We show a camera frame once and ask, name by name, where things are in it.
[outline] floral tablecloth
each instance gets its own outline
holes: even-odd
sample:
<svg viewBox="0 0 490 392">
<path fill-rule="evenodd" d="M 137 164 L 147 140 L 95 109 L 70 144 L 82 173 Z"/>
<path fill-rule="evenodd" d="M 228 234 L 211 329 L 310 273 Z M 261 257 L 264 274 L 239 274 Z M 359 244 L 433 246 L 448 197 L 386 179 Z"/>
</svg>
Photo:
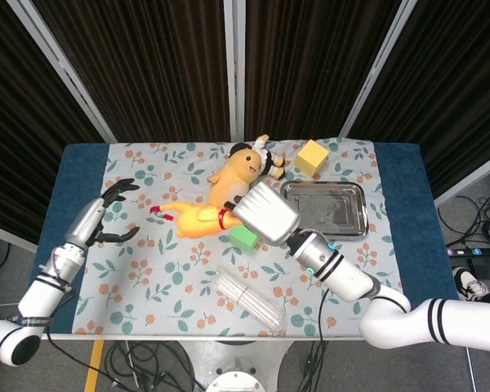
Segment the floral tablecloth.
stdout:
<svg viewBox="0 0 490 392">
<path fill-rule="evenodd" d="M 398 265 L 377 156 L 371 142 L 316 140 L 331 153 L 314 180 L 352 181 L 367 200 L 370 228 L 359 241 L 335 246 L 361 270 L 401 291 Z M 294 168 L 304 140 L 267 145 L 286 160 L 284 180 L 312 180 Z M 151 216 L 149 207 L 170 201 L 205 203 L 207 177 L 221 169 L 232 144 L 117 144 L 109 147 L 102 192 L 120 178 L 140 186 L 124 194 L 105 214 L 105 232 L 139 233 L 120 244 L 96 244 L 87 256 L 85 275 L 73 321 L 75 333 L 166 336 L 268 336 L 247 311 L 211 289 L 218 267 L 242 279 L 287 314 L 287 336 L 318 336 L 318 310 L 324 289 L 288 254 L 285 247 L 259 243 L 246 253 L 229 241 L 228 232 L 194 240 L 176 237 L 173 222 Z M 279 189 L 282 181 L 266 182 Z M 359 336 L 359 320 L 368 300 L 345 303 L 329 294 L 323 307 L 325 337 Z"/>
</svg>

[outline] plush doll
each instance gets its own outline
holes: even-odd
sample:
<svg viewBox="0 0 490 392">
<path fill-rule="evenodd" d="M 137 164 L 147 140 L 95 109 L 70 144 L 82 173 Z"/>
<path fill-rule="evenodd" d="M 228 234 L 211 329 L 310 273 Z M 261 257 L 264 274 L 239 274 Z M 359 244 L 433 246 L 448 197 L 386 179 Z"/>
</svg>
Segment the plush doll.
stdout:
<svg viewBox="0 0 490 392">
<path fill-rule="evenodd" d="M 280 180 L 285 176 L 285 169 L 283 169 L 285 159 L 282 156 L 267 150 L 265 147 L 267 140 L 269 140 L 269 135 L 262 135 L 256 139 L 252 147 L 246 143 L 237 143 L 230 150 L 230 154 L 239 149 L 252 149 L 256 151 L 261 157 L 260 176 L 268 174 L 269 176 Z"/>
<path fill-rule="evenodd" d="M 236 216 L 232 215 L 232 212 L 224 208 L 192 203 L 179 202 L 154 206 L 150 208 L 150 213 L 158 214 L 167 210 L 178 212 L 177 216 L 165 214 L 162 218 L 176 222 L 179 238 L 201 238 L 242 224 Z"/>
<path fill-rule="evenodd" d="M 234 203 L 235 196 L 245 196 L 250 184 L 261 173 L 261 156 L 249 145 L 239 148 L 240 145 L 246 144 L 235 145 L 223 169 L 207 178 L 212 183 L 208 197 L 210 206 L 223 208 L 225 202 Z"/>
</svg>

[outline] black curtain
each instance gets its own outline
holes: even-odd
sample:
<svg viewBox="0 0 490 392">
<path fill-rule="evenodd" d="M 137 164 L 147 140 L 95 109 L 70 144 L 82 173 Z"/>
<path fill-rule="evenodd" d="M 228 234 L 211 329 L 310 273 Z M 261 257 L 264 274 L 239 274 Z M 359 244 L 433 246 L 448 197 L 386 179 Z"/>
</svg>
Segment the black curtain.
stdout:
<svg viewBox="0 0 490 392">
<path fill-rule="evenodd" d="M 118 141 L 228 141 L 221 0 L 35 0 Z"/>
<path fill-rule="evenodd" d="M 245 138 L 337 136 L 399 0 L 247 0 Z"/>
<path fill-rule="evenodd" d="M 490 0 L 418 2 L 349 137 L 421 145 L 434 196 L 490 159 Z"/>
<path fill-rule="evenodd" d="M 0 1 L 0 228 L 37 243 L 64 147 L 101 141 Z"/>
</svg>

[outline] green cube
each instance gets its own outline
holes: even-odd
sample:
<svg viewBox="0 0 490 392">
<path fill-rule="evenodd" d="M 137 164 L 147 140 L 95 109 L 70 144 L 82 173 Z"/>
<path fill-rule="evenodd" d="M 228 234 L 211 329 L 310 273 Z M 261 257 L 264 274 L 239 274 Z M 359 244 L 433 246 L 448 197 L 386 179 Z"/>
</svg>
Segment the green cube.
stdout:
<svg viewBox="0 0 490 392">
<path fill-rule="evenodd" d="M 254 246 L 260 239 L 251 230 L 247 229 L 243 225 L 233 227 L 229 233 L 230 242 L 239 246 L 244 251 L 254 251 Z"/>
</svg>

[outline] stainless steel tray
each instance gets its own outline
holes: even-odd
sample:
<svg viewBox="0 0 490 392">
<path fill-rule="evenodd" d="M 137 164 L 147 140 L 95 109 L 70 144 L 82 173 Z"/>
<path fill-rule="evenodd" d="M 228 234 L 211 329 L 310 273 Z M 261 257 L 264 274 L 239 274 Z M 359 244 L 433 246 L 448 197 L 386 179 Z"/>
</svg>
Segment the stainless steel tray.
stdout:
<svg viewBox="0 0 490 392">
<path fill-rule="evenodd" d="M 329 239 L 367 235 L 365 193 L 353 182 L 287 181 L 280 192 L 300 212 L 301 227 L 319 230 Z"/>
</svg>

